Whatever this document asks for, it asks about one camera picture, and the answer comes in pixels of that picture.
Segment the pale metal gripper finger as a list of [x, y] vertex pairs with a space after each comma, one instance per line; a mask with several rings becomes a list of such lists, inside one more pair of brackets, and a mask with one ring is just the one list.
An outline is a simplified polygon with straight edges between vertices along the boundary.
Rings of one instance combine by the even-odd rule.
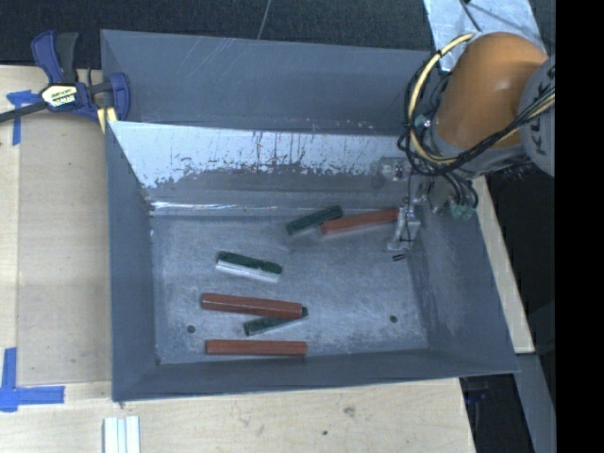
[[379, 183], [405, 181], [409, 178], [409, 162], [396, 157], [380, 158], [376, 164], [375, 177]]
[[407, 206], [398, 211], [394, 234], [387, 242], [387, 249], [392, 252], [404, 252], [412, 248], [416, 234], [421, 227], [414, 206]]

